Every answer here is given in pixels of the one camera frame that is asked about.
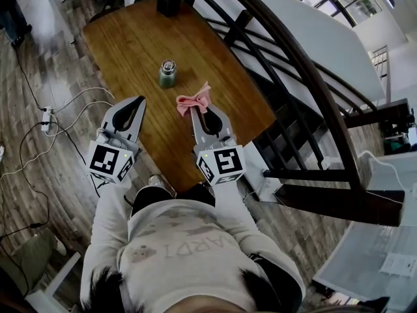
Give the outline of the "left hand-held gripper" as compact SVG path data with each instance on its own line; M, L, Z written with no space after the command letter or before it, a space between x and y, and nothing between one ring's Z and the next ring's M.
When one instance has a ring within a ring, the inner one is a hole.
M136 143L146 111L144 96L126 98L105 114L89 144L87 169L93 177L121 185L139 154Z

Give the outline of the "person's left forearm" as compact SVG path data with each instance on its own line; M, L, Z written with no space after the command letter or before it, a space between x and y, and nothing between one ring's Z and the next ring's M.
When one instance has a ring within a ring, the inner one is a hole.
M97 267L116 266L118 251L128 241L128 204L124 195L131 187L132 182L127 179L120 186L110 183L101 191L83 261L83 276L90 276Z

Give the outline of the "white paper sheet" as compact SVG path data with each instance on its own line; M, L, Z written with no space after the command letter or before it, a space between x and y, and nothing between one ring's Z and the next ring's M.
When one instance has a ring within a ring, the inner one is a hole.
M411 278L414 276L416 269L417 256L390 252L387 254L379 272Z

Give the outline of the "person's leg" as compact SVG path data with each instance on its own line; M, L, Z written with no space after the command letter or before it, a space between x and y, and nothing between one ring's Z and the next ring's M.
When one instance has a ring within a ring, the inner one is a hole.
M172 199L172 194L161 186L144 186L136 194L131 215L134 216L140 210L154 203Z
M178 193L176 199L199 201L213 207L216 204L215 197L209 189L201 183L196 184L186 192Z

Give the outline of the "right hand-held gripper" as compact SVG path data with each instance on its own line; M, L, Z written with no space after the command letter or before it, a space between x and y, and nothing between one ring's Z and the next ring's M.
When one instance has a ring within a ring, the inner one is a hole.
M196 145L196 166L210 186L237 181L246 172L243 146L238 145L228 116L216 106L206 113L190 109Z

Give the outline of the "olive green bag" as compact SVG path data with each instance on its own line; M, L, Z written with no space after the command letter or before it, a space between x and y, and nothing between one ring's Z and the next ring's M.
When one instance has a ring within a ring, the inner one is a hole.
M44 274L53 251L66 255L63 242L49 229L43 229L24 242L12 255L13 260L21 267L23 285L34 288Z

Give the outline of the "grey desk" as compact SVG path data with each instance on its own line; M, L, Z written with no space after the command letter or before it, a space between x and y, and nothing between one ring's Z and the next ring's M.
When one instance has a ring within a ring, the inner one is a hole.
M417 256L417 227L353 222L313 280L359 300L389 297L389 308L404 310L417 296L417 269L411 278L380 273L390 252Z

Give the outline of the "black pen holder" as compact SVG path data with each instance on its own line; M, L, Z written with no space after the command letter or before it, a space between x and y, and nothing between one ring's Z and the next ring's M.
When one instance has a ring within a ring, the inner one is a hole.
M157 11L165 17L176 16L181 0L157 0Z

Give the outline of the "person's white sweater torso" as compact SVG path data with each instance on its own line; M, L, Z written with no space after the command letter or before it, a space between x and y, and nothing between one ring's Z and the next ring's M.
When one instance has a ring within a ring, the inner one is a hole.
M80 297L87 312L167 313L205 296L246 312L293 313L305 292L270 237L228 225L210 205L167 200L128 217L116 266L82 276Z

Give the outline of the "person's left leg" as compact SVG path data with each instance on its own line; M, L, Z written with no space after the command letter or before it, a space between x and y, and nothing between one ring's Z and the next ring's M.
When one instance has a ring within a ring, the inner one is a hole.
M134 216L140 210L154 203L172 199L172 194L161 186L144 186L136 194L131 215Z

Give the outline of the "white metal table frame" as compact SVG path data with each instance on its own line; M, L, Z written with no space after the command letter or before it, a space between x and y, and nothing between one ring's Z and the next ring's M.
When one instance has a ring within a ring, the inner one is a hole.
M75 252L56 274L55 278L51 280L45 290L33 291L25 297L25 300L37 313L70 313L53 296L80 258L81 254Z

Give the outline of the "pink cloth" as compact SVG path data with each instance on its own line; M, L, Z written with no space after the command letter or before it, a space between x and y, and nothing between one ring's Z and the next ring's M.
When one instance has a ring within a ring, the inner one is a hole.
M211 105L210 98L211 86L208 82L200 88L193 96L179 95L176 98L177 111L184 117L191 108L196 107L200 113L207 113L207 108Z

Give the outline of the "person's right leg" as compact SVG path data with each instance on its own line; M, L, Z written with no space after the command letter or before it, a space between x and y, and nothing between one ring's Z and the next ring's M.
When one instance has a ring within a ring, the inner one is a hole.
M213 207L216 204L215 197L209 189L201 183L196 184L186 192L178 193L176 199L199 201Z

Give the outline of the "person's right forearm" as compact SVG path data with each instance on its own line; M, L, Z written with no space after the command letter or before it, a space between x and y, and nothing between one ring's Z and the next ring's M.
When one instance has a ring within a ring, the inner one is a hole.
M212 187L215 208L221 219L230 226L244 231L259 231L253 217L243 202L236 181L222 183Z

